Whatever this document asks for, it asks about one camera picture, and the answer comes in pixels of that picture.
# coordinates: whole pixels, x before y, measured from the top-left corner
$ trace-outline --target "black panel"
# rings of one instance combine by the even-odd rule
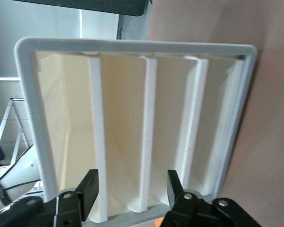
[[[17,0],[76,9],[141,16],[148,0]]]

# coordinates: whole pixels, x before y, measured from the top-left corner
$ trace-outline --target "brown surface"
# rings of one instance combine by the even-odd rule
[[[258,48],[222,196],[264,227],[284,227],[284,0],[154,0],[147,39]]]

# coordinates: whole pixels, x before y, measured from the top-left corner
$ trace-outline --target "white plastic bin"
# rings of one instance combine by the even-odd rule
[[[47,199],[91,168],[100,191],[89,218],[103,226],[168,205],[168,169],[207,200],[219,195],[253,46],[28,38],[15,53]]]

